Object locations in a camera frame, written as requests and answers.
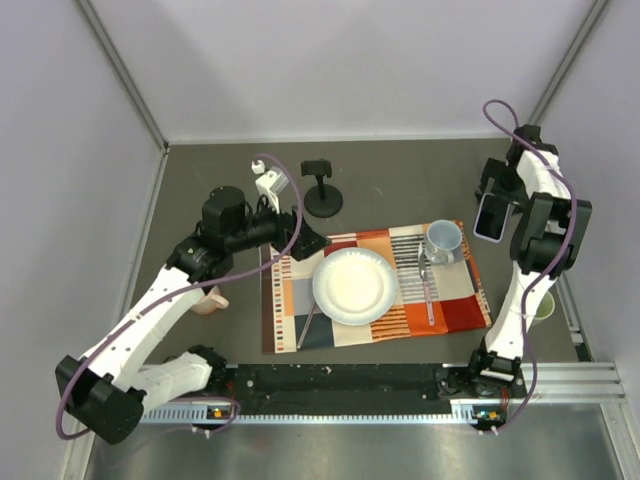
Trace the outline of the phone with lilac case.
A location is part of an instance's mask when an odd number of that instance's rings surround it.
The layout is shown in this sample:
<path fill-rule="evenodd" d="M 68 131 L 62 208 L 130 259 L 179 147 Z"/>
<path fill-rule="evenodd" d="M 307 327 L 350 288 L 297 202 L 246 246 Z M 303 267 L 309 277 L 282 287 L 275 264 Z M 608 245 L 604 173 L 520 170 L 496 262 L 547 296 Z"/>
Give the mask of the phone with lilac case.
<path fill-rule="evenodd" d="M 494 194 L 481 196 L 473 234 L 491 243 L 500 243 L 509 219 L 510 203 Z"/>

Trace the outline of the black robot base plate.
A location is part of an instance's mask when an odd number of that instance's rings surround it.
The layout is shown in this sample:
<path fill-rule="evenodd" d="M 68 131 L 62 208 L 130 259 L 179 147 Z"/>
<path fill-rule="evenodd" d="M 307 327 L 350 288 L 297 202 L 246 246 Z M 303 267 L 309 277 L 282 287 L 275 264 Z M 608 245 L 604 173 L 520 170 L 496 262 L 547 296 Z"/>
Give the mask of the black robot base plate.
<path fill-rule="evenodd" d="M 181 401 L 229 397 L 242 403 L 288 402 L 294 394 L 415 394 L 426 399 L 470 397 L 520 399 L 526 396 L 523 375 L 511 382 L 473 381 L 468 369 L 443 364 L 244 364 L 217 368 L 206 386 L 179 397 Z"/>

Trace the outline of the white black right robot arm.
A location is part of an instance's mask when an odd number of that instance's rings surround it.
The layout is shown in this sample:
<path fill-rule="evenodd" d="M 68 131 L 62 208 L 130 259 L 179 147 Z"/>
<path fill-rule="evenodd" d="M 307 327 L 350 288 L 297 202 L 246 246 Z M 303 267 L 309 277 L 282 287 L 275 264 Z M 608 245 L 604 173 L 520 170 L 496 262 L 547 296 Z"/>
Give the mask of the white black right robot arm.
<path fill-rule="evenodd" d="M 467 384 L 481 396 L 518 379 L 536 311 L 558 277 L 573 267 L 593 211 L 590 201 L 567 187 L 558 150 L 541 140 L 539 126 L 525 124 L 513 133 L 505 160 L 487 160 L 475 192 L 476 237 L 498 243 L 509 217 L 520 217 L 509 249 L 509 289 L 467 367 Z"/>

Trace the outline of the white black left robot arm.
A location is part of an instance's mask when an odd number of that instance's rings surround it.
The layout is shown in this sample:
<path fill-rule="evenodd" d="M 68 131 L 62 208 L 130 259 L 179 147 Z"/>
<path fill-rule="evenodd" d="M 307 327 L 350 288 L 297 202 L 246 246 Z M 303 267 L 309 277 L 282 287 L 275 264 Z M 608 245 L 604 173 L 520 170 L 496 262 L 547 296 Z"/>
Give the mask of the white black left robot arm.
<path fill-rule="evenodd" d="M 192 234 L 172 251 L 138 303 L 80 358 L 65 356 L 55 368 L 60 400 L 55 428 L 63 440 L 69 414 L 110 445 L 122 442 L 145 413 L 187 393 L 216 396 L 227 374 L 216 355 L 195 347 L 162 365 L 147 364 L 156 346 L 184 314 L 214 288 L 235 280 L 233 257 L 263 245 L 280 257 L 305 260 L 330 245 L 298 209 L 280 213 L 261 198 L 251 208 L 243 191 L 214 189 Z"/>

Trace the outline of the black phone stand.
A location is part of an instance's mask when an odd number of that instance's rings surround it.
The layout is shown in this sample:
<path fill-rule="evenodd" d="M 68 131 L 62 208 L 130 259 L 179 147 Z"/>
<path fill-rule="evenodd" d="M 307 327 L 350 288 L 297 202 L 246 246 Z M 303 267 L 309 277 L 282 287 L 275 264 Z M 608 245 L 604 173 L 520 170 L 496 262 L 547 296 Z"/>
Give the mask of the black phone stand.
<path fill-rule="evenodd" d="M 302 176 L 314 176 L 316 185 L 304 196 L 306 212 L 316 218 L 330 218 L 337 215 L 343 207 L 343 195 L 333 185 L 325 183 L 332 177 L 332 164 L 329 160 L 305 160 L 301 163 Z"/>

